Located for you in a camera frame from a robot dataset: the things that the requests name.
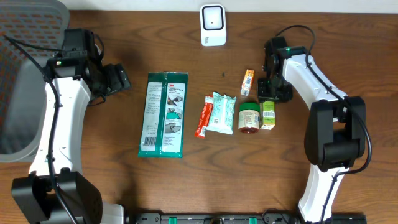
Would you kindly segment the green juice carton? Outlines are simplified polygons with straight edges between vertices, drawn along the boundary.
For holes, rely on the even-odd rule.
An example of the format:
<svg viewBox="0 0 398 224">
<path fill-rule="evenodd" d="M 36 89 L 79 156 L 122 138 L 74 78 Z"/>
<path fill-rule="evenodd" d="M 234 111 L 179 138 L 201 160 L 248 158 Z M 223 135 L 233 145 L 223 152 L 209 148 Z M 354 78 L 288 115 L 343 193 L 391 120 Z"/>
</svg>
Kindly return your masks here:
<svg viewBox="0 0 398 224">
<path fill-rule="evenodd" d="M 260 104 L 261 117 L 260 129 L 272 130 L 275 126 L 275 104 L 272 101 L 265 101 Z"/>
</svg>

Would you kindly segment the orange tissue packet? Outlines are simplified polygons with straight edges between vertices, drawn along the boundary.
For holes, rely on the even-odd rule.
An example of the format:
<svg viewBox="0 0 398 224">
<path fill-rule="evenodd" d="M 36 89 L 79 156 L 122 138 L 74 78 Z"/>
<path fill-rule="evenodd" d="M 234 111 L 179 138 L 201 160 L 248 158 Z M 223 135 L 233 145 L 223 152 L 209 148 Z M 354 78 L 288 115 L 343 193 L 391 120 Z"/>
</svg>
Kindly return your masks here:
<svg viewBox="0 0 398 224">
<path fill-rule="evenodd" d="M 247 69 L 241 85 L 241 95 L 248 96 L 254 81 L 254 70 Z"/>
</svg>

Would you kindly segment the green lid spice jar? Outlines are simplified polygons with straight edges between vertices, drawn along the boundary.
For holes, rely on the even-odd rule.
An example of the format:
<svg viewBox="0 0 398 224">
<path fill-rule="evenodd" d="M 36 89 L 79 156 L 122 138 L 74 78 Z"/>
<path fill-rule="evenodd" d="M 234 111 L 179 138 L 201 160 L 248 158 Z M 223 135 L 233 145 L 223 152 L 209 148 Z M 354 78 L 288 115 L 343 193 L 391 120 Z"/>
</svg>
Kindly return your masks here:
<svg viewBox="0 0 398 224">
<path fill-rule="evenodd" d="M 257 103 L 242 103 L 239 106 L 238 129 L 252 134 L 259 131 L 260 106 Z"/>
</svg>

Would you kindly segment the white teal snack packet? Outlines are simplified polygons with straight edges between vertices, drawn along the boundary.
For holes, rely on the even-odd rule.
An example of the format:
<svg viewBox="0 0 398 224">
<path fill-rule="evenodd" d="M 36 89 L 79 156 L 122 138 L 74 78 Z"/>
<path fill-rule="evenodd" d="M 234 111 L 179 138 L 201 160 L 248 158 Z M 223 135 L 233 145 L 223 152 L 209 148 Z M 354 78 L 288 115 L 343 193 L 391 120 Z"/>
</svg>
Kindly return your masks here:
<svg viewBox="0 0 398 224">
<path fill-rule="evenodd" d="M 236 97 L 213 92 L 213 109 L 206 130 L 232 135 L 235 104 Z"/>
</svg>

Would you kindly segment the green white barcode packet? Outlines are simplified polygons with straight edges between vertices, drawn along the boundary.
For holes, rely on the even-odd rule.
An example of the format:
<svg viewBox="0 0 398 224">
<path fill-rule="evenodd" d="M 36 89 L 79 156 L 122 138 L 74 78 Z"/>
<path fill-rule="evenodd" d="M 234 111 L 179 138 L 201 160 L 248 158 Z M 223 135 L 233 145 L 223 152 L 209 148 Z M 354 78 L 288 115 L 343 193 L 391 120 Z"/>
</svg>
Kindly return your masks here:
<svg viewBox="0 0 398 224">
<path fill-rule="evenodd" d="M 182 157 L 187 83 L 187 73 L 148 74 L 139 157 Z"/>
</svg>

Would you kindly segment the red white snack packet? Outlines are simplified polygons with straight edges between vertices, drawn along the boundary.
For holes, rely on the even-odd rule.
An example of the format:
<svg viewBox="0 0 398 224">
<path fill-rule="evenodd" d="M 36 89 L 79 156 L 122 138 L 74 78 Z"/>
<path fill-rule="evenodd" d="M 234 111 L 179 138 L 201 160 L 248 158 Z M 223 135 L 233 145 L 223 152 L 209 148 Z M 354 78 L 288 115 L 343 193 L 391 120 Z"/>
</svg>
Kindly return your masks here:
<svg viewBox="0 0 398 224">
<path fill-rule="evenodd" d="M 210 121 L 211 112 L 213 109 L 213 95 L 206 95 L 205 96 L 205 105 L 200 115 L 200 120 L 198 123 L 198 127 L 195 131 L 195 136 L 201 139 L 205 138 L 205 133 L 207 126 Z"/>
</svg>

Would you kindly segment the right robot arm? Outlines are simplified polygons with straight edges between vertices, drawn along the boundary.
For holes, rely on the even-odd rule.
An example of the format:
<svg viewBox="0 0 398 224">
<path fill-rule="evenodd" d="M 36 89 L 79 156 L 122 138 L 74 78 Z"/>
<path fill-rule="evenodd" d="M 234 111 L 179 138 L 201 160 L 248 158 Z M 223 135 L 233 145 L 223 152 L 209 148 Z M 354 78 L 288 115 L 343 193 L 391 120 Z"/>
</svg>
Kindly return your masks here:
<svg viewBox="0 0 398 224">
<path fill-rule="evenodd" d="M 341 181 L 370 162 L 365 102 L 334 86 L 304 46 L 269 41 L 264 51 L 267 76 L 257 82 L 259 100 L 285 103 L 297 91 L 309 109 L 304 149 L 310 173 L 298 215 L 290 222 L 333 223 L 331 208 Z"/>
</svg>

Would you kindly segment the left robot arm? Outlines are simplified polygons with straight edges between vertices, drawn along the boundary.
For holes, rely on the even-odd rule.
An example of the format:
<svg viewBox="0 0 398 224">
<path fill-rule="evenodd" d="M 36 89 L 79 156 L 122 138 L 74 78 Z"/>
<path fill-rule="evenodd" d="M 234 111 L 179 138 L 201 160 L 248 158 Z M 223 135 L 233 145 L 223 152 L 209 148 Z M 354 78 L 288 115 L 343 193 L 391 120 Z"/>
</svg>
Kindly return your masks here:
<svg viewBox="0 0 398 224">
<path fill-rule="evenodd" d="M 27 177 L 12 182 L 12 197 L 29 223 L 130 223 L 120 204 L 103 201 L 83 176 L 81 139 L 91 87 L 83 59 L 50 59 L 43 71 L 42 134 Z"/>
</svg>

